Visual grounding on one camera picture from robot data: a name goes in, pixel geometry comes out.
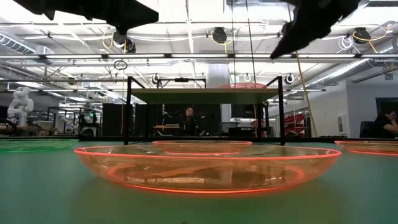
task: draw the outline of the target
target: green table surface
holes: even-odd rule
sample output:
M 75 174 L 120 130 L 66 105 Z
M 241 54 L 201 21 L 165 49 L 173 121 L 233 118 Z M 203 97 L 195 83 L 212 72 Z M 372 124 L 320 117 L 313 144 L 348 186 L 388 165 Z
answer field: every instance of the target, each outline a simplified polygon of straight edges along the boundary
M 79 142 L 100 146 L 115 142 Z M 329 147 L 334 144 L 301 143 Z M 295 189 L 246 197 L 133 190 L 93 175 L 72 149 L 0 155 L 0 223 L 398 223 L 398 157 L 343 152 Z

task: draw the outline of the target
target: orange glowing rim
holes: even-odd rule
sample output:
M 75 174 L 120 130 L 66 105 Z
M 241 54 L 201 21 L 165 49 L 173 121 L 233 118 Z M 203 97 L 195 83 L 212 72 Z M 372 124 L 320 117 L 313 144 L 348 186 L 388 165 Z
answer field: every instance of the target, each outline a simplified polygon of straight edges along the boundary
M 378 145 L 391 145 L 395 144 L 398 146 L 398 141 L 335 141 L 337 145 L 343 145 L 343 144 L 378 144 Z
M 103 153 L 103 152 L 86 152 L 86 149 L 101 149 L 107 147 L 131 147 L 134 145 L 127 146 L 91 146 L 91 147 L 79 147 L 75 149 L 75 153 L 79 155 L 86 156 L 108 156 L 108 157 L 130 157 L 130 158 L 147 158 L 147 159 L 227 159 L 227 160 L 294 160 L 294 159 L 319 159 L 319 158 L 329 158 L 329 157 L 338 157 L 341 155 L 339 150 L 335 149 L 326 149 L 319 147 L 294 147 L 296 149 L 313 149 L 319 151 L 330 151 L 331 154 L 325 155 L 314 155 L 314 156 L 279 156 L 279 157 L 204 157 L 204 156 L 167 156 L 167 155 L 135 155 L 135 154 L 112 154 L 112 153 Z
M 239 146 L 251 146 L 253 142 L 248 142 L 248 141 L 212 141 L 213 143 L 209 142 L 207 143 L 204 140 L 192 140 L 192 141 L 153 141 L 152 144 L 154 145 L 186 145 L 186 146 L 192 146 L 192 145 L 201 145 L 201 146 L 207 146 L 207 145 L 217 145 L 217 144 L 225 144 L 225 145 L 239 145 Z
M 356 151 L 356 150 L 349 150 L 349 152 L 355 152 L 355 153 L 361 153 L 361 154 L 381 155 L 381 156 L 398 156 L 398 153 L 389 153 L 389 152 L 367 152 L 367 151 Z
M 222 156 L 222 155 L 233 155 L 233 154 L 239 154 L 241 151 L 238 152 L 170 152 L 165 150 L 164 151 L 167 154 L 170 155 L 187 155 L 187 156 Z
M 361 146 L 372 146 L 372 145 L 382 145 L 382 146 L 390 146 L 396 145 L 398 146 L 398 142 L 394 141 L 336 141 L 335 142 L 339 147 L 346 149 L 349 152 L 361 153 L 361 154 L 372 154 L 372 155 L 383 155 L 383 156 L 398 156 L 398 151 L 393 153 L 391 151 L 387 151 L 386 149 L 380 148 L 367 148 L 365 150 L 357 150 L 357 149 L 350 149 L 344 147 L 345 144 L 362 144 Z
M 144 189 L 144 190 L 155 190 L 155 191 L 161 191 L 161 192 L 168 192 L 168 193 L 179 193 L 179 194 L 247 194 L 247 193 L 259 193 L 259 192 L 270 192 L 273 190 L 282 190 L 282 189 L 289 189 L 295 185 L 300 184 L 300 181 L 304 179 L 305 174 L 302 169 L 300 169 L 297 166 L 286 166 L 287 170 L 291 170 L 297 173 L 296 178 L 292 181 L 293 184 L 290 184 L 288 186 L 284 187 L 273 187 L 273 188 L 268 188 L 268 189 L 251 189 L 251 190 L 189 190 L 189 189 L 168 189 L 168 188 L 160 188 L 160 187 L 146 187 L 146 186 L 141 186 L 141 185 L 133 185 L 133 184 L 126 184 L 118 176 L 115 175 L 115 172 L 118 169 L 123 169 L 123 168 L 128 168 L 130 165 L 121 165 L 121 166 L 116 166 L 112 167 L 108 175 L 110 176 L 110 179 L 125 185 L 127 187 L 132 187 L 135 189 Z

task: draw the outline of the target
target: woman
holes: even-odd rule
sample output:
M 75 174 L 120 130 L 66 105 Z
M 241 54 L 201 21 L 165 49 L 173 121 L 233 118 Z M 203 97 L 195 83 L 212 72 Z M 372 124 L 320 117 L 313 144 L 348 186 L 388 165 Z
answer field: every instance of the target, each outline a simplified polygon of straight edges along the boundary
M 383 111 L 374 121 L 372 137 L 394 139 L 393 133 L 398 132 L 396 119 L 396 112 L 394 110 Z
M 185 110 L 185 114 L 180 121 L 180 132 L 182 136 L 196 136 L 197 135 L 197 129 L 198 129 L 198 123 L 193 116 L 193 108 L 188 107 Z

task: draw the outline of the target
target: black metal frame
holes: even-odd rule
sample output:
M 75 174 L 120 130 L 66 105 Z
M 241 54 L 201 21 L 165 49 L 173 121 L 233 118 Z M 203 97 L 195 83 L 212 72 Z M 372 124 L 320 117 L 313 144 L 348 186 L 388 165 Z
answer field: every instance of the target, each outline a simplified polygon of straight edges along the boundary
M 68 110 L 66 110 L 66 109 L 77 109 L 77 108 L 74 108 L 74 107 L 58 107 L 58 106 L 51 106 L 51 107 L 48 107 L 47 108 L 47 121 L 49 121 L 50 120 L 50 111 L 51 110 L 57 110 L 57 111 L 64 111 L 65 112 L 65 116 L 67 115 L 67 112 L 68 112 Z M 81 115 L 81 113 L 83 112 L 89 112 L 90 110 L 83 110 L 84 108 L 79 108 L 79 116 Z M 95 110 L 91 110 L 92 112 L 94 112 L 94 113 L 99 113 L 100 115 L 101 115 L 101 120 L 100 120 L 100 122 L 99 122 L 99 130 L 101 131 L 101 133 L 102 133 L 102 117 L 103 117 L 103 115 L 102 115 L 102 112 L 96 112 Z M 73 112 L 73 124 L 75 124 L 75 121 L 76 121 L 76 114 L 77 114 L 77 111 L 71 111 L 71 112 Z M 65 129 L 66 129 L 66 123 L 65 124 L 63 124 L 63 133 L 65 133 Z M 79 123 L 78 123 L 78 128 L 77 128 L 77 130 L 78 130 L 78 133 L 79 133 L 79 130 L 80 130 L 80 121 L 79 121 Z
M 133 77 L 128 77 L 127 79 L 127 102 L 126 106 L 124 107 L 124 145 L 128 145 L 129 141 L 150 141 L 150 140 L 155 140 L 155 139 L 169 139 L 169 140 L 176 140 L 176 139 L 206 139 L 206 140 L 220 140 L 220 137 L 217 138 L 201 138 L 201 137 L 195 137 L 195 138 L 176 138 L 176 137 L 160 137 L 160 138 L 152 138 L 149 137 L 149 104 L 147 104 L 147 116 L 146 116 L 146 132 L 145 132 L 145 137 L 144 138 L 131 138 L 130 137 L 130 129 L 129 129 L 129 123 L 130 119 L 130 107 L 131 107 L 131 85 L 132 82 L 136 82 L 141 88 L 145 88 L 143 85 L 141 85 L 135 78 Z M 280 145 L 284 146 L 286 144 L 286 138 L 285 138 L 285 121 L 284 121 L 284 96 L 283 96 L 283 78 L 282 76 L 275 77 L 271 82 L 267 84 L 267 86 L 270 86 L 274 82 L 278 82 L 278 98 L 279 98 L 279 114 L 280 114 L 280 119 L 279 119 L 279 125 L 280 125 L 280 137 L 279 138 L 273 138 L 272 140 L 279 141 Z M 222 140 L 227 140 L 227 139 L 244 139 L 245 141 L 255 141 L 255 142 L 270 142 L 271 139 L 267 138 L 261 138 L 261 132 L 264 130 L 261 125 L 262 121 L 262 109 L 264 107 L 263 103 L 257 104 L 256 111 L 257 111 L 257 137 L 256 138 L 222 138 Z M 269 116 L 268 116 L 268 106 L 266 104 L 266 129 L 269 127 Z
M 163 86 L 162 86 L 162 88 L 163 87 L 165 87 L 167 84 L 169 84 L 169 82 L 171 82 L 171 81 L 175 81 L 175 82 L 179 82 L 178 81 L 178 79 L 179 78 L 160 78 L 160 79 L 158 79 L 157 81 L 156 81 L 156 88 L 159 88 L 160 87 L 160 83 L 162 82 L 162 81 L 166 81 L 166 84 L 164 84 Z M 185 80 L 185 81 L 194 81 L 195 83 L 197 83 L 197 81 L 203 81 L 204 83 L 205 83 L 205 88 L 207 88 L 207 84 L 206 84 L 206 78 L 184 78 L 183 80 Z

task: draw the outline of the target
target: wooden shelf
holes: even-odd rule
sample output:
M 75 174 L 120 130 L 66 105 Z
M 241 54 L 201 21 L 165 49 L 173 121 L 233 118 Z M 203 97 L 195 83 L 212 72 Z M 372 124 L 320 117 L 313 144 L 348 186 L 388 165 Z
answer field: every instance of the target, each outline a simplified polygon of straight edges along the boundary
M 257 104 L 278 95 L 278 89 L 133 89 L 131 94 L 149 104 Z

